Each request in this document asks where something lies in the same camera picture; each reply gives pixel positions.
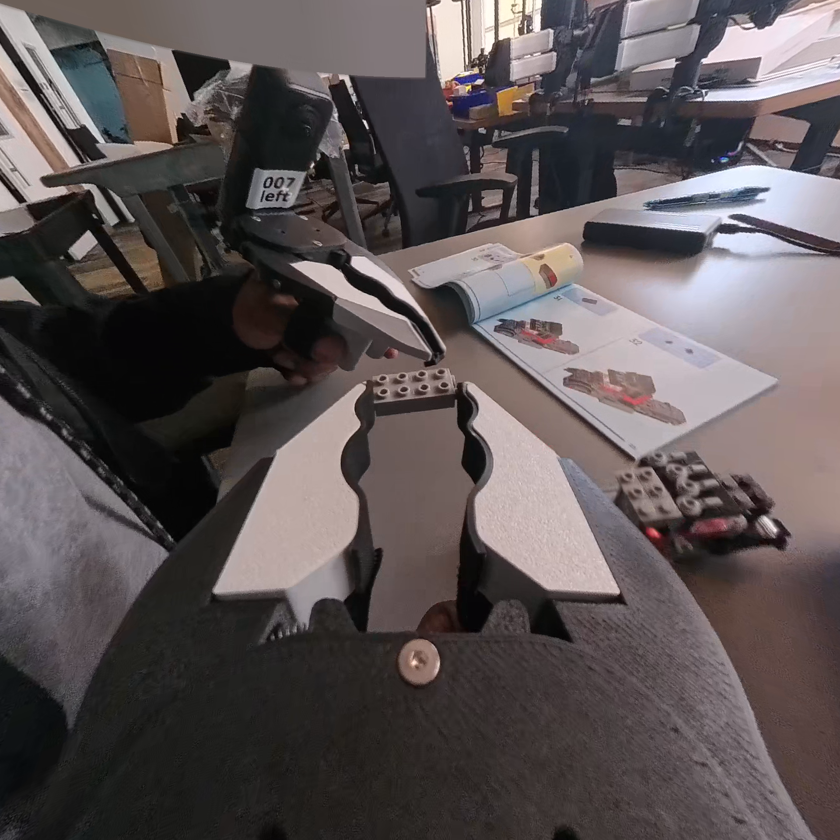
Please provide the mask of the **cardboard box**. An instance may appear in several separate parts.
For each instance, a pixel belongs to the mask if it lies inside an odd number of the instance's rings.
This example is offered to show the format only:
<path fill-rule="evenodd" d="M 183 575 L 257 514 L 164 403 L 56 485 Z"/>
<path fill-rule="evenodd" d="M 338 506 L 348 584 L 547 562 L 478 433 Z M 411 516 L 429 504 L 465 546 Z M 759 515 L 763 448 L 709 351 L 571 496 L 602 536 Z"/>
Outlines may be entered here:
<path fill-rule="evenodd" d="M 174 144 L 176 132 L 158 60 L 119 49 L 106 51 L 132 141 Z"/>

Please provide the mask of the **grey-brown desk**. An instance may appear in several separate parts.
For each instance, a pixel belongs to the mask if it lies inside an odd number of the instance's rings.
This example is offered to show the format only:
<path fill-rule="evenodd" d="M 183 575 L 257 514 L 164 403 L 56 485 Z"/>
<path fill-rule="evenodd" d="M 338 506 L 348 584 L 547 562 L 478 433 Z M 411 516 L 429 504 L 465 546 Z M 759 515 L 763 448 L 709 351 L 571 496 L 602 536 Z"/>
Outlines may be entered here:
<path fill-rule="evenodd" d="M 718 635 L 783 785 L 818 838 L 838 838 L 838 258 L 807 254 L 756 234 L 719 235 L 695 257 L 582 241 L 585 223 L 608 207 L 639 208 L 655 196 L 768 186 L 763 200 L 729 208 L 838 240 L 838 180 L 746 166 L 660 185 L 610 202 L 396 251 L 384 262 L 435 320 L 448 346 L 445 363 L 475 382 L 561 456 L 609 486 L 627 466 L 589 421 L 630 428 L 649 448 L 695 449 L 714 470 L 751 474 L 776 502 L 792 530 L 789 549 L 753 550 L 681 563 L 676 571 Z M 686 423 L 668 426 L 572 392 L 577 414 L 522 372 L 466 321 L 449 289 L 420 289 L 413 269 L 485 243 L 519 253 L 568 242 L 584 261 L 578 282 L 661 326 L 706 345 L 699 363 L 645 338 L 614 332 L 620 311 L 590 314 L 585 304 L 553 301 L 548 314 L 579 318 L 582 355 L 516 349 L 549 383 L 563 388 L 566 368 L 631 371 L 652 376 L 660 402 Z"/>

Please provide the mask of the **light grey brick plate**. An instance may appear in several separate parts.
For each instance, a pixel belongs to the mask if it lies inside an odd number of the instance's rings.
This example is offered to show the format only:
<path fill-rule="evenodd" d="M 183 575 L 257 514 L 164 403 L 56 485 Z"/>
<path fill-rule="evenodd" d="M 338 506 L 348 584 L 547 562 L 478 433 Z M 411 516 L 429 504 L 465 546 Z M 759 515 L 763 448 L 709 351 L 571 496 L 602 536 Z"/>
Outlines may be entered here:
<path fill-rule="evenodd" d="M 422 384 L 415 371 L 377 374 L 370 378 L 374 413 L 386 417 L 413 410 L 419 397 L 417 388 Z"/>

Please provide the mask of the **black office chair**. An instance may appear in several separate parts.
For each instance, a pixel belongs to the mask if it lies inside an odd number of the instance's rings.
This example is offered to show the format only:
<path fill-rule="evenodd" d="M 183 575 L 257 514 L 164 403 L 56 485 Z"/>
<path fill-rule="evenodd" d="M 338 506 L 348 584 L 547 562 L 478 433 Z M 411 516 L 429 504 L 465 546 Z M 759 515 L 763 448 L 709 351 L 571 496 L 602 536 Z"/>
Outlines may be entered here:
<path fill-rule="evenodd" d="M 466 233 L 475 194 L 501 193 L 498 220 L 476 229 L 510 221 L 517 177 L 469 172 L 436 77 L 352 77 L 351 83 L 390 175 L 405 249 Z"/>

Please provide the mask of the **person's grey shirt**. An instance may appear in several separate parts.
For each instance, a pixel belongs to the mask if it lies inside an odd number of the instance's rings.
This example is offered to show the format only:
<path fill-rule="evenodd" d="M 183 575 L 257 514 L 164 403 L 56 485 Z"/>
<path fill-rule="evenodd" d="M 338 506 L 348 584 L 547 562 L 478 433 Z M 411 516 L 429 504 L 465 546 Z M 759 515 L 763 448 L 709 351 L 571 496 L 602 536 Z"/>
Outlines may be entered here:
<path fill-rule="evenodd" d="M 167 555 L 68 444 L 2 400 L 2 656 L 71 727 L 104 651 Z"/>

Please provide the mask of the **background work table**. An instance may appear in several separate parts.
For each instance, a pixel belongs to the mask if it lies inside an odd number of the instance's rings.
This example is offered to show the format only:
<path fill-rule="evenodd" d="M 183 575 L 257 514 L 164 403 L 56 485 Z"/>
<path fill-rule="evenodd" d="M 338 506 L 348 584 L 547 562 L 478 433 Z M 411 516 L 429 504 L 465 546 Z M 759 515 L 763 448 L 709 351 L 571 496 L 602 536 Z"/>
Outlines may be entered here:
<path fill-rule="evenodd" d="M 751 86 L 704 90 L 682 99 L 676 107 L 677 128 L 664 128 L 664 98 L 648 101 L 627 91 L 598 91 L 592 100 L 575 105 L 557 101 L 546 113 L 526 104 L 524 110 L 478 119 L 455 118 L 455 126 L 469 148 L 469 170 L 480 170 L 480 148 L 490 144 L 496 131 L 506 130 L 503 147 L 544 141 L 560 142 L 563 184 L 540 199 L 541 213 L 577 207 L 616 195 L 615 153 L 638 152 L 680 161 L 700 168 L 697 137 L 708 123 L 724 123 L 729 130 L 743 128 L 747 137 L 755 121 L 781 116 L 808 124 L 791 168 L 817 174 L 838 132 L 838 67 L 805 70 L 778 80 Z"/>

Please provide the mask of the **clear plastic bag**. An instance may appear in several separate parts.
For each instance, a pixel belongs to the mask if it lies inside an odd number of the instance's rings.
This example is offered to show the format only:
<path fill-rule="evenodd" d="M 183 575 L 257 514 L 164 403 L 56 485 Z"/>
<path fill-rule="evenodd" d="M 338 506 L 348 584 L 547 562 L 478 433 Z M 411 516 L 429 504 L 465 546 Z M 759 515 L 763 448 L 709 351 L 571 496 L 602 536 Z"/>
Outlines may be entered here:
<path fill-rule="evenodd" d="M 213 141 L 222 150 L 225 163 L 228 162 L 233 146 L 236 122 L 245 102 L 253 67 L 243 62 L 233 62 L 228 70 L 220 70 L 198 88 L 192 104 L 185 111 L 185 116 L 193 125 L 209 130 Z M 303 87 L 326 94 L 332 104 L 332 117 L 320 141 L 319 151 L 329 158 L 337 159 L 340 152 L 343 152 L 344 135 L 329 94 L 328 77 L 321 73 L 298 71 L 293 71 L 292 76 Z"/>

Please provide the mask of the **white flat boxes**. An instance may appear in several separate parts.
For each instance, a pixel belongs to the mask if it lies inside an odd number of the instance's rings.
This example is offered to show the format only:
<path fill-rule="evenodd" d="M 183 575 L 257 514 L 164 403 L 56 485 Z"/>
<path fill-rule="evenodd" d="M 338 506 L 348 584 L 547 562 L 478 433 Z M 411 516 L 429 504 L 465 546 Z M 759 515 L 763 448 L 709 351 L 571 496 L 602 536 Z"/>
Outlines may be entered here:
<path fill-rule="evenodd" d="M 630 2 L 624 9 L 622 37 L 686 25 L 696 13 L 695 2 Z M 728 26 L 718 46 L 702 60 L 696 86 L 733 87 L 801 67 L 821 67 L 836 58 L 838 2 L 813 3 L 783 12 L 766 28 L 750 21 Z"/>

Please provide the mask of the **blue patterned pen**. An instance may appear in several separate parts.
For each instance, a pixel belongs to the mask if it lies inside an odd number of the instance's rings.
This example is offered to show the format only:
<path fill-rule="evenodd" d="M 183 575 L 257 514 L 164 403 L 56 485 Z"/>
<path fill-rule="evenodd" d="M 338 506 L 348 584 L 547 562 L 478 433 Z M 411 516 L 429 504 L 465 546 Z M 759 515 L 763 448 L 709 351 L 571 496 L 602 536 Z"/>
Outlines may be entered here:
<path fill-rule="evenodd" d="M 706 207 L 749 203 L 768 193 L 770 187 L 748 185 L 719 192 L 695 193 L 687 196 L 659 198 L 644 203 L 649 211 L 666 211 L 682 207 Z"/>

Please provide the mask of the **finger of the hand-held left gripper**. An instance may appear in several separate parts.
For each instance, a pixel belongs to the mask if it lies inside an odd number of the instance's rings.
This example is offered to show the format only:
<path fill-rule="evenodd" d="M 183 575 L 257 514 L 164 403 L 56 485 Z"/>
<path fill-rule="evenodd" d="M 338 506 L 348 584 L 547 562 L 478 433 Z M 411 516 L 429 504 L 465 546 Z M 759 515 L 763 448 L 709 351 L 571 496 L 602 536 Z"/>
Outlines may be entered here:
<path fill-rule="evenodd" d="M 311 341 L 324 334 L 339 335 L 345 352 L 340 368 L 355 368 L 363 356 L 380 359 L 388 350 L 420 360 L 428 350 L 414 326 L 377 299 L 354 288 L 340 266 L 317 261 L 287 263 L 287 292 L 299 300 L 289 323 L 290 348 L 311 354 Z"/>
<path fill-rule="evenodd" d="M 438 331 L 407 291 L 403 283 L 369 256 L 343 254 L 343 275 L 357 290 L 377 299 L 391 312 L 409 321 L 425 342 L 428 358 L 425 365 L 438 365 L 446 354 Z"/>

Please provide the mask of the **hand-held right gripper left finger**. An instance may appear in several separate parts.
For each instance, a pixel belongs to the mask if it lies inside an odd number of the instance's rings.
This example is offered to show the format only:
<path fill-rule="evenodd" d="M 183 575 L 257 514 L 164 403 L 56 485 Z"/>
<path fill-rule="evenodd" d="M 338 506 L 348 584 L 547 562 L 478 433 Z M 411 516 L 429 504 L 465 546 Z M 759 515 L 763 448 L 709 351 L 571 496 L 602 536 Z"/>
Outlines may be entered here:
<path fill-rule="evenodd" d="M 276 451 L 213 587 L 220 601 L 279 600 L 309 623 L 322 600 L 364 600 L 377 573 L 368 503 L 373 391 L 358 384 Z"/>

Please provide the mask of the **grey side table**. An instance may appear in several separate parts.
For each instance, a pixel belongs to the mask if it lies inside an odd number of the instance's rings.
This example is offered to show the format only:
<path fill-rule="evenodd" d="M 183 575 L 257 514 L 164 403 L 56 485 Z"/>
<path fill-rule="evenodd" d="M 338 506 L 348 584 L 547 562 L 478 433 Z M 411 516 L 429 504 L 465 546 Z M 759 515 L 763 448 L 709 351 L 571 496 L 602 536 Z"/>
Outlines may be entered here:
<path fill-rule="evenodd" d="M 212 229 L 203 220 L 199 203 L 190 187 L 219 182 L 225 173 L 222 150 L 211 141 L 181 143 L 161 150 L 128 154 L 79 164 L 64 171 L 42 175 L 47 187 L 92 185 L 119 197 L 140 227 L 147 243 L 175 283 L 194 279 L 175 252 L 175 247 L 154 220 L 143 196 L 164 193 L 168 207 L 187 226 L 203 261 L 205 273 L 216 274 L 225 266 Z"/>

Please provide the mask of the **brick instruction booklet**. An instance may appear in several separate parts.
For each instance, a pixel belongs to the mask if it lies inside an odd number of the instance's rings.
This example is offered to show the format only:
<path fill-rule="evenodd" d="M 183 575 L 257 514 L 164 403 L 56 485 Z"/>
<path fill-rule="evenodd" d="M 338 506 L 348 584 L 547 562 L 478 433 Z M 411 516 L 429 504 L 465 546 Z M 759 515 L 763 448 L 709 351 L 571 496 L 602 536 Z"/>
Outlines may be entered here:
<path fill-rule="evenodd" d="M 570 244 L 490 244 L 410 270 L 458 296 L 469 325 L 625 454 L 640 459 L 771 391 L 777 380 L 576 281 Z"/>

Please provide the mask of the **black power bank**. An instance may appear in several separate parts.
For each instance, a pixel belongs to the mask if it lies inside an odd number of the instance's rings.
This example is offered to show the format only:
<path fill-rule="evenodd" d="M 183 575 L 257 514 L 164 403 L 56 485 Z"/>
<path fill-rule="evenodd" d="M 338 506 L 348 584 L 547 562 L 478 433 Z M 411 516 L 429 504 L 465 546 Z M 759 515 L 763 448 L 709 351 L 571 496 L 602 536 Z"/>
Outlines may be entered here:
<path fill-rule="evenodd" d="M 670 213 L 607 208 L 583 226 L 590 245 L 696 256 L 717 234 L 723 218 L 707 213 Z"/>

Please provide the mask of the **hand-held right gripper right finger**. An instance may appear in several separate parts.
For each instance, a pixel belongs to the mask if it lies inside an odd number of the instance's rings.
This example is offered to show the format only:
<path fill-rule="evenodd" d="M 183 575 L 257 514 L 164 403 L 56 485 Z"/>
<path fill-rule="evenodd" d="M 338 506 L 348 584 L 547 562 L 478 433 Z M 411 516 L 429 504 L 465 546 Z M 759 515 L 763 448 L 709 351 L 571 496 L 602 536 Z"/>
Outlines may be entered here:
<path fill-rule="evenodd" d="M 556 602 L 617 604 L 621 589 L 550 446 L 472 382 L 458 385 L 461 465 L 473 481 L 459 543 L 456 606 L 479 631 L 514 601 L 530 627 Z"/>

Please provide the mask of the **person's left hand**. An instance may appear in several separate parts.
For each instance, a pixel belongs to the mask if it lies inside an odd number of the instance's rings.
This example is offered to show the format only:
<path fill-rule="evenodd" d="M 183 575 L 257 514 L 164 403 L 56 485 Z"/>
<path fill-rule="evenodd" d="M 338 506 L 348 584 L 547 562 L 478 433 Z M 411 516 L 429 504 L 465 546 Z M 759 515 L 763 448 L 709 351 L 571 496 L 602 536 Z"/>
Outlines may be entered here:
<path fill-rule="evenodd" d="M 286 333 L 299 307 L 295 297 L 269 287 L 249 269 L 233 305 L 233 330 L 245 346 L 265 356 L 291 385 L 320 382 L 339 369 L 345 352 L 343 339 L 327 333 L 311 340 L 311 357 L 290 348 Z"/>

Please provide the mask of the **toy brick truck model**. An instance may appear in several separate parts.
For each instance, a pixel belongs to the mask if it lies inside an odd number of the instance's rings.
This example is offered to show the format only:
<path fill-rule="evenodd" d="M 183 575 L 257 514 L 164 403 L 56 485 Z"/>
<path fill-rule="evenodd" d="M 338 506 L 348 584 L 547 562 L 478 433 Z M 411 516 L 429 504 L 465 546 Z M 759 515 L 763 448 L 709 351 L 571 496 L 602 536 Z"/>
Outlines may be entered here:
<path fill-rule="evenodd" d="M 785 551 L 791 540 L 754 478 L 714 472 L 695 451 L 656 451 L 619 470 L 615 482 L 615 504 L 673 562 Z"/>

